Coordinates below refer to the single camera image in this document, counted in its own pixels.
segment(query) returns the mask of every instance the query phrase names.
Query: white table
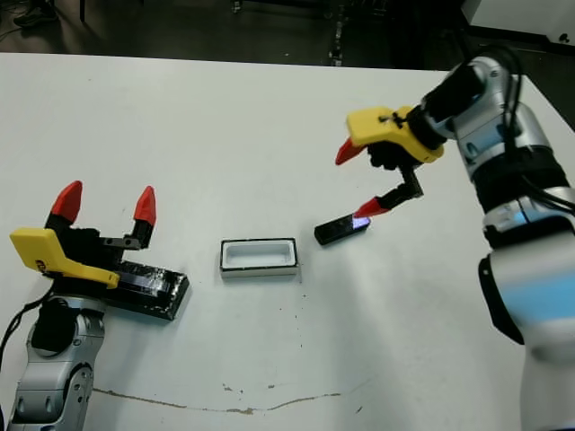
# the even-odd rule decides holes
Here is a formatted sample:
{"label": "white table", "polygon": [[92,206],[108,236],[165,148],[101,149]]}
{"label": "white table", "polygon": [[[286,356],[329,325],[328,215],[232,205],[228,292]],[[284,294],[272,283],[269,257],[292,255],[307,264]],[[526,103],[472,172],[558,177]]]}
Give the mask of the white table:
{"label": "white table", "polygon": [[[491,326],[482,211],[454,143],[419,170],[424,198],[327,250],[313,237],[400,182],[366,156],[334,166],[345,115],[414,104],[443,76],[0,55],[2,332],[49,286],[20,262],[13,229],[42,226],[79,179],[77,223],[120,235],[152,184],[151,246],[128,257],[188,273],[193,295],[169,324],[109,309],[94,385],[126,397],[95,392],[85,430],[518,429],[523,349]],[[525,87],[573,177],[572,131]],[[301,277],[222,281],[222,239],[279,236],[296,237]],[[6,415],[35,317],[4,358]]]}

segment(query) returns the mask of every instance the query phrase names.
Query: black cable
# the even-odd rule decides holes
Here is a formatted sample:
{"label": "black cable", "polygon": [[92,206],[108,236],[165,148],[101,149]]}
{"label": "black cable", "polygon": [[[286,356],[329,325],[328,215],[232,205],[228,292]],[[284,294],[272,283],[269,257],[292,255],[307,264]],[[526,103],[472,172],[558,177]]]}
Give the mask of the black cable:
{"label": "black cable", "polygon": [[[19,312],[17,312],[16,315],[10,321],[8,328],[6,329],[6,332],[4,333],[4,336],[2,337],[2,343],[0,343],[0,372],[2,372],[2,360],[4,358],[4,350],[6,348],[6,344],[8,343],[8,339],[10,339],[12,334],[14,334],[16,332],[16,330],[18,329],[18,327],[20,326],[20,323],[22,322],[22,316],[25,313],[29,312],[30,310],[33,310],[33,309],[41,306],[44,302],[46,302],[46,300],[51,295],[52,295],[52,287],[40,299],[37,299],[36,301],[33,301],[31,303],[25,304],[23,306],[23,308]],[[4,431],[4,414],[2,412],[1,407],[0,407],[0,431]]]}
{"label": "black cable", "polygon": [[21,31],[21,30],[22,30],[21,28],[11,29],[11,30],[9,30],[9,31],[5,31],[4,33],[1,33],[1,34],[0,34],[0,42],[1,42],[2,40],[4,40],[4,38],[5,38],[6,36],[8,36],[10,33],[14,33],[14,32],[16,32],[16,31]]}
{"label": "black cable", "polygon": [[[481,49],[476,56],[481,53],[497,53],[503,54],[505,57],[502,59],[503,66],[508,69],[507,90],[505,91],[505,103],[503,107],[503,140],[505,145],[505,155],[512,163],[517,162],[517,145],[515,142],[516,135],[516,122],[517,122],[517,109],[519,105],[519,97],[521,95],[521,87],[523,84],[523,67],[515,52],[503,45],[489,45]],[[513,94],[513,101],[511,94],[514,91],[513,74],[517,74],[517,83],[515,84],[515,93]],[[566,211],[575,215],[575,204],[567,200],[561,199],[546,192],[540,187],[531,182],[525,175],[521,175],[526,195],[534,201],[560,211]]]}

